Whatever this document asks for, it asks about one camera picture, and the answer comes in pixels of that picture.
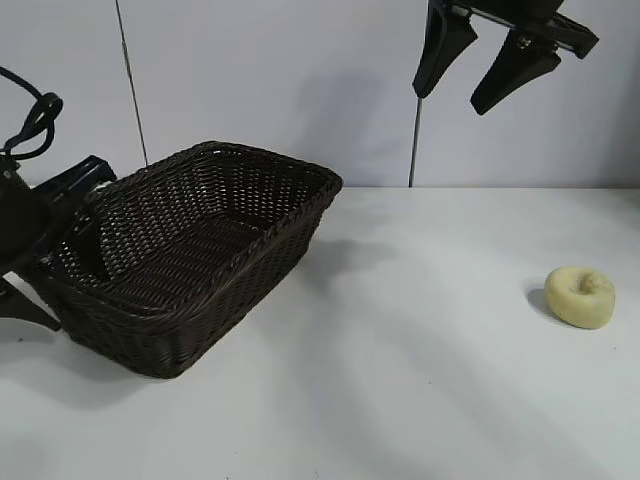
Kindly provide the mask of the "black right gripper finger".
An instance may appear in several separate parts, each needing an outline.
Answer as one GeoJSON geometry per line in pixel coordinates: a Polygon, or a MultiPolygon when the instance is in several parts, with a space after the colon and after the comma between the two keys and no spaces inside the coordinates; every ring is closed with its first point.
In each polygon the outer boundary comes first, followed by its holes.
{"type": "Polygon", "coordinates": [[[561,63],[558,46],[541,36],[509,32],[493,64],[471,96],[479,115],[526,83],[551,73],[561,63]]]}
{"type": "Polygon", "coordinates": [[[412,83],[419,99],[431,94],[446,70],[478,35],[469,7],[428,7],[425,39],[412,83]]]}

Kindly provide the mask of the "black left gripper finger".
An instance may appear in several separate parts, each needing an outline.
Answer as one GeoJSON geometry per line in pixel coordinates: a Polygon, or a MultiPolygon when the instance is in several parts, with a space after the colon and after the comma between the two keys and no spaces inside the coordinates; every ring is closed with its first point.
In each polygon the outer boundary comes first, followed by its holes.
{"type": "Polygon", "coordinates": [[[20,290],[8,273],[1,275],[1,318],[21,320],[48,330],[60,329],[60,323],[20,290]]]}
{"type": "Polygon", "coordinates": [[[99,238],[99,225],[90,215],[78,214],[74,217],[67,235],[67,243],[76,252],[79,269],[98,280],[111,280],[106,267],[99,238]]]}

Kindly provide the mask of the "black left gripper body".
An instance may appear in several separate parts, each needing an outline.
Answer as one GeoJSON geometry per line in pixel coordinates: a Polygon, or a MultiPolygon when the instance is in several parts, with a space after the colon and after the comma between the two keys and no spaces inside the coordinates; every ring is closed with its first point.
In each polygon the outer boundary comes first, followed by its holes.
{"type": "Polygon", "coordinates": [[[17,163],[1,161],[1,271],[43,261],[67,243],[74,217],[97,214],[88,196],[116,179],[108,162],[89,156],[79,164],[31,188],[17,163]]]}

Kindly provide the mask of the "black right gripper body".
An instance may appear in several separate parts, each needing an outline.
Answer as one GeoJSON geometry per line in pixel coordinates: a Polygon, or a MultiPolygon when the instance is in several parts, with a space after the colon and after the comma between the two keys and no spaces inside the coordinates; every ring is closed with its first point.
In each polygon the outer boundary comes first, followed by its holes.
{"type": "Polygon", "coordinates": [[[586,26],[559,12],[563,0],[469,0],[430,1],[445,16],[468,20],[473,14],[550,41],[553,45],[584,59],[599,38],[586,26]]]}

